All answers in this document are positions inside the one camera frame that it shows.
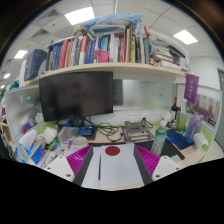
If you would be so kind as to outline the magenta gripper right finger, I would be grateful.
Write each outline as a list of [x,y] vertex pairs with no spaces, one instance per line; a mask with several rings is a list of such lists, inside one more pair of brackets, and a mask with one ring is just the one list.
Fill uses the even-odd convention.
[[134,146],[134,157],[145,185],[181,170],[170,157],[159,157],[137,145]]

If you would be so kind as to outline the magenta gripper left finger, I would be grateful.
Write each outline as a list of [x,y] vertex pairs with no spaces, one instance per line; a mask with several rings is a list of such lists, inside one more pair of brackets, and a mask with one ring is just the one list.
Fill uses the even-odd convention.
[[93,146],[86,146],[69,156],[58,156],[44,170],[81,186],[93,156]]

